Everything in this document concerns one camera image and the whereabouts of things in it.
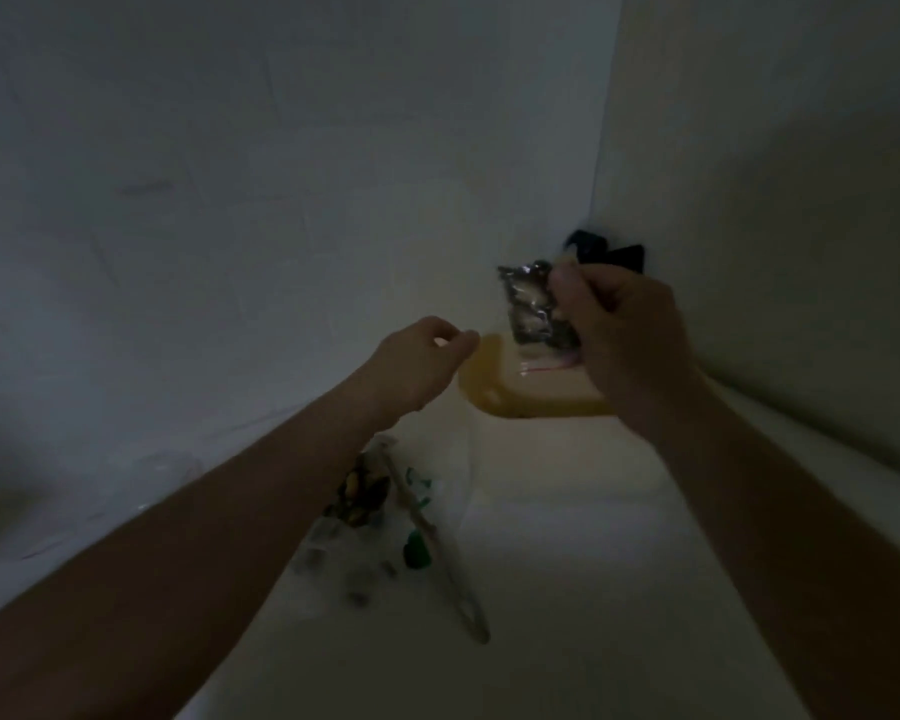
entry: right hand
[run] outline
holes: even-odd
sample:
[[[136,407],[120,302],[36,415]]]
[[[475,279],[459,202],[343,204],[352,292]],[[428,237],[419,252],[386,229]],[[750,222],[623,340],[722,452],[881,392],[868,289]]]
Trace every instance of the right hand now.
[[[641,437],[656,443],[713,401],[667,285],[616,265],[558,265],[550,289],[594,386]]]

